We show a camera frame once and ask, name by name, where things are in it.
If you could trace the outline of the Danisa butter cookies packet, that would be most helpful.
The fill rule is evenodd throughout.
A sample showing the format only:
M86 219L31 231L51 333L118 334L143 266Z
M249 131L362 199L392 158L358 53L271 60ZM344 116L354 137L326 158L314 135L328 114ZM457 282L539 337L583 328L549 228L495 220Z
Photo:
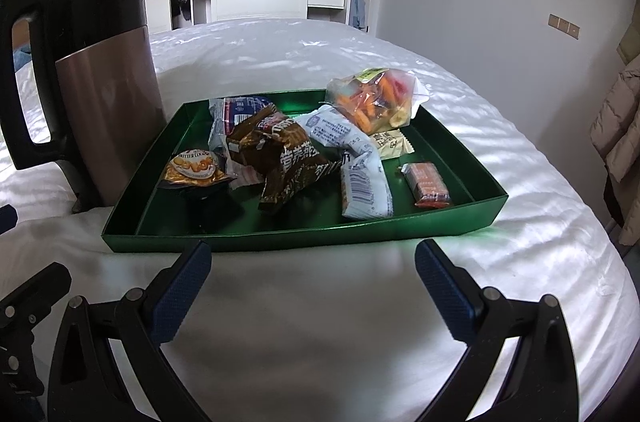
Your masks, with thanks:
M177 153L167 162L160 187L208 188L233 180L232 175L220 168L219 158L212 151L189 149Z

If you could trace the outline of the orange wafer bar packet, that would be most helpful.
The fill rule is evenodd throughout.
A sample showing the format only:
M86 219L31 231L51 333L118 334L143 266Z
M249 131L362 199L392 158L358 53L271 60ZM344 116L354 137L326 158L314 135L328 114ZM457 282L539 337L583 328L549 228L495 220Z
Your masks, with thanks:
M399 168L422 209L442 209L451 205L449 190L433 162L405 163Z

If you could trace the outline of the pink striped snack packet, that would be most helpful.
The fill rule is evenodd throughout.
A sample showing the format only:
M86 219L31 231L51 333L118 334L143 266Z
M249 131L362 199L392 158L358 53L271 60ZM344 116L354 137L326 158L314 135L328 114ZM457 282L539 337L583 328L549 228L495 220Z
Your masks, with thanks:
M236 190L242 187L259 185L264 182L264 178L250 165L243 165L228 158L226 161L226 172L232 177L230 188Z

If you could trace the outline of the blue silver snack packet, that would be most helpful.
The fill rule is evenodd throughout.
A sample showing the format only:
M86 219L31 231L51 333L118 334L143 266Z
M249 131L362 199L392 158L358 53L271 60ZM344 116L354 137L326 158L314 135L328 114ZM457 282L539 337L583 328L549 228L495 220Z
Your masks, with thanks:
M213 119L210 129L209 149L221 158L228 159L226 138L246 119L274 105L262 96L216 97L208 102L209 115Z

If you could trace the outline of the white blue newsprint packet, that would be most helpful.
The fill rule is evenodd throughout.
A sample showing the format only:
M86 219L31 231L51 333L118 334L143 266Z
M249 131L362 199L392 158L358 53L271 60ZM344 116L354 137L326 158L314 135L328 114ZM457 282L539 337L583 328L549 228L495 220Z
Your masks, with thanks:
M372 220L394 214L380 154L367 134L331 105L303 113L295 121L313 141L341 155L342 216Z

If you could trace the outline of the brown oat snack bag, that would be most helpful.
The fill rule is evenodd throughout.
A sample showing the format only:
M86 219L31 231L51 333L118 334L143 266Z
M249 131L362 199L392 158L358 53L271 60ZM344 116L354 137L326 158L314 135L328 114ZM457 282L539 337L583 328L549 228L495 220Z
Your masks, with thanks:
M236 125L226 144L234 162L262 175L258 208L264 211L285 205L341 167L340 161L323 156L304 128L275 104Z

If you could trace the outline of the beige small snack packet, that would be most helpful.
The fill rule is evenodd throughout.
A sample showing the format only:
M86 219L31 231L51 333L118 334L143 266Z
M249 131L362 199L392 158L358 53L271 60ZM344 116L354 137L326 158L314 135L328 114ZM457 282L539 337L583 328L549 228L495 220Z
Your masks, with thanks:
M397 159L414 153L414 148L408 138L399 130L376 132L370 136L370 140L378 149L378 156L385 160Z

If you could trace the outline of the dried fruit clear bag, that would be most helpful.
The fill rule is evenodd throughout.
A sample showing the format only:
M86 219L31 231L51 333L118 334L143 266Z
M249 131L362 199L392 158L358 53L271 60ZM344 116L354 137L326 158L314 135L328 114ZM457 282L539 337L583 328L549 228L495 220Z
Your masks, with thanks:
M395 68L363 70L326 88L326 104L367 135L407 127L430 97L416 74Z

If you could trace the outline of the bronze black kettle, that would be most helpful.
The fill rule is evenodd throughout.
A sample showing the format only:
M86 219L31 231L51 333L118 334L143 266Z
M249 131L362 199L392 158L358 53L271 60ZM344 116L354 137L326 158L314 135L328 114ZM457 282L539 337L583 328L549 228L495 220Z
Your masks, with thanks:
M20 20L47 143L30 138L18 95ZM15 168L54 162L76 211L114 205L165 124L144 0L1 0L1 131Z

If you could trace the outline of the green tray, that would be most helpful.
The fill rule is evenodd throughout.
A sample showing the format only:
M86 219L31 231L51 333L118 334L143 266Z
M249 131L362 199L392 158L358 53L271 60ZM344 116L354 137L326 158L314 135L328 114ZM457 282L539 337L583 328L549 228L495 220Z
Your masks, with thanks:
M384 163L393 197L390 219L345 219L338 174L274 210L260 208L259 186L212 191L162 187L170 158L207 147L212 123L206 101L184 103L174 113L103 228L102 238L113 251L175 253L199 240L220 253L457 236L489 226L508 199L484 165L425 108L402 130L414 152ZM436 165L449 190L449 207L421 209L414 204L398 168L422 161Z

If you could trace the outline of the beige down jacket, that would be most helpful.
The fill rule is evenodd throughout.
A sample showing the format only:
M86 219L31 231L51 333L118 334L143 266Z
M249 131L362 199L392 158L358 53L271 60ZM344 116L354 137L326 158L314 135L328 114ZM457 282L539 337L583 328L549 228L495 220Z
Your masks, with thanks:
M639 242L639 17L631 19L617 49L625 67L608 90L590 127L590 141L606 171L603 199L620 227L618 243Z

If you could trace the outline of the gold wall switch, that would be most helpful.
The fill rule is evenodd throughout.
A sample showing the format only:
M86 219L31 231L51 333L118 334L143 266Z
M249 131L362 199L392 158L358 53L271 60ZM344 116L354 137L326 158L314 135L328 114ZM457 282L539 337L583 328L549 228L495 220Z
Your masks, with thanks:
M575 40L579 39L580 28L577 25L569 22L568 20L561 18L560 16L550 14L548 18L548 25L556 30L563 32L563 34L568 34Z

